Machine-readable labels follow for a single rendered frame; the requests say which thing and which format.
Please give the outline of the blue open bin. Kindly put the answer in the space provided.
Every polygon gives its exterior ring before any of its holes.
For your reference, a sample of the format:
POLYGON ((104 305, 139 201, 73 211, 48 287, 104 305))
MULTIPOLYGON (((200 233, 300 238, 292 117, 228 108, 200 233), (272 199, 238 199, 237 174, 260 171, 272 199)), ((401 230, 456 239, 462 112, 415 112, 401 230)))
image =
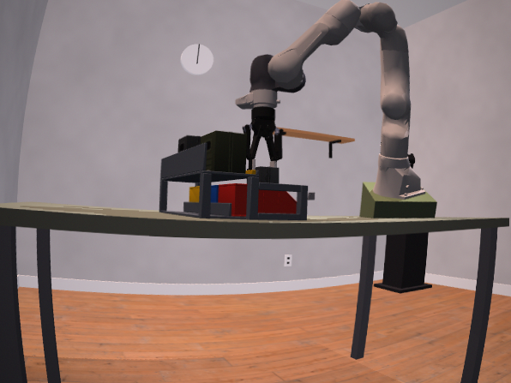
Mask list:
POLYGON ((211 185, 211 202, 218 203, 219 185, 211 185))

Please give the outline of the yellow bin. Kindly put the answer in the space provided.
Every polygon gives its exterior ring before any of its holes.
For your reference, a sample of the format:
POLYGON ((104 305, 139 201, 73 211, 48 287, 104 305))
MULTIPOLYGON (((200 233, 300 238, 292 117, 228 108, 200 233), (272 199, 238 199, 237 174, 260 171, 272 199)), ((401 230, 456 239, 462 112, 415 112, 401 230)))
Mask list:
POLYGON ((199 187, 189 187, 189 201, 199 202, 199 193, 200 193, 200 186, 199 187))

